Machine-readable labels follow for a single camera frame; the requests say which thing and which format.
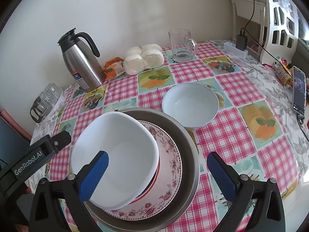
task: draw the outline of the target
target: floral plate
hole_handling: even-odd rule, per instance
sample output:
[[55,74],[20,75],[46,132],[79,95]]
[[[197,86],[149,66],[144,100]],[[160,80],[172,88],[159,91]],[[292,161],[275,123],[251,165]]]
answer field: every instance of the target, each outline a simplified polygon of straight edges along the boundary
[[155,184],[146,195],[123,208],[105,210],[111,216],[123,220],[145,219],[166,208],[178,191],[182,175],[180,154],[172,138],[152,123],[139,122],[149,130],[158,144],[160,167]]

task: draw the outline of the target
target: stainless steel pot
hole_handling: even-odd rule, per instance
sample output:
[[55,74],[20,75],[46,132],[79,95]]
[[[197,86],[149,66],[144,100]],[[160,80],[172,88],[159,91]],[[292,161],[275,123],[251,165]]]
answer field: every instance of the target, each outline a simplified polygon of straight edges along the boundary
[[143,220],[125,221],[105,213],[102,209],[85,202],[89,213],[104,226],[119,232],[147,231],[155,232],[176,221],[191,204],[200,177],[200,167],[197,149],[184,127],[172,117],[163,112],[149,108],[129,108],[122,110],[137,120],[148,121],[165,130],[175,141],[182,161],[182,179],[179,190],[171,203],[158,214]]

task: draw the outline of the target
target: glass mug handle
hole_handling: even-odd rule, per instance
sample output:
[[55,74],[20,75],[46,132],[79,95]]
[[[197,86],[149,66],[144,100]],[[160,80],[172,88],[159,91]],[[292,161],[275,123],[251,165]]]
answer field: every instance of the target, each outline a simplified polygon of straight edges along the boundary
[[188,38],[188,39],[187,39],[187,42],[188,42],[188,44],[189,44],[189,43],[192,44],[192,46],[193,46],[192,54],[195,55],[196,52],[197,52],[197,42],[196,42],[194,39],[192,39],[192,38]]

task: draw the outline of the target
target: orange food package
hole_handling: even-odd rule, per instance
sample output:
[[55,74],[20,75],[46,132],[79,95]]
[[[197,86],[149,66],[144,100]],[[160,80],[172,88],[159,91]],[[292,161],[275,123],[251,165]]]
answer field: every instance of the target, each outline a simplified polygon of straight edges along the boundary
[[114,57],[105,63],[103,71],[106,73],[107,80],[116,78],[125,72],[123,61],[120,57]]

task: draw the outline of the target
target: glass mug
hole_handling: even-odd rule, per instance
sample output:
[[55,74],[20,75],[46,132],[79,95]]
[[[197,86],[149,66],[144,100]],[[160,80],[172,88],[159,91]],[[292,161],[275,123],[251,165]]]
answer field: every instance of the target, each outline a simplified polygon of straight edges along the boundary
[[62,89],[54,83],[48,84],[44,91],[35,99],[30,109],[31,118],[36,122],[40,123],[45,117],[51,112],[55,104],[57,103]]
[[168,36],[173,60],[178,63],[191,60],[197,52],[197,43],[191,38],[191,32],[186,29],[176,29],[169,31]]

